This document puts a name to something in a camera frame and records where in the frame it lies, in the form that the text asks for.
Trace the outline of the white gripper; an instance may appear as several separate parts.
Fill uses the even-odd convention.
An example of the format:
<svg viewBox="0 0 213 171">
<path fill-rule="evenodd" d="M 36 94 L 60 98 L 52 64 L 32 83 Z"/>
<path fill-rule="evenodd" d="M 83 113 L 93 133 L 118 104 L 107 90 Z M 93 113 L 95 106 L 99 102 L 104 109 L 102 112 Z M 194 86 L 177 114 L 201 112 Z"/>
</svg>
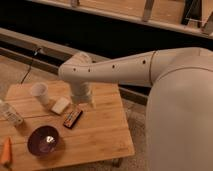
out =
<svg viewBox="0 0 213 171">
<path fill-rule="evenodd" d="M 92 90 L 89 83 L 73 83 L 70 85 L 70 89 L 74 104 L 90 103 L 92 101 Z"/>
</svg>

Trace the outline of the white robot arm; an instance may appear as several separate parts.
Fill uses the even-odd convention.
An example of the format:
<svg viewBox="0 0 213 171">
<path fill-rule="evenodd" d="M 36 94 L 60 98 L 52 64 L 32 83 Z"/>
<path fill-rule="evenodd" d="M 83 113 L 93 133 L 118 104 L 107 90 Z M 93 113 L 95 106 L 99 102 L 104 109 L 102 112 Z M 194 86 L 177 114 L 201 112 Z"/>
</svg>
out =
<svg viewBox="0 0 213 171">
<path fill-rule="evenodd" d="M 149 171 L 213 171 L 213 51 L 164 49 L 97 63 L 79 52 L 58 75 L 75 103 L 91 99 L 91 82 L 149 87 Z"/>
</svg>

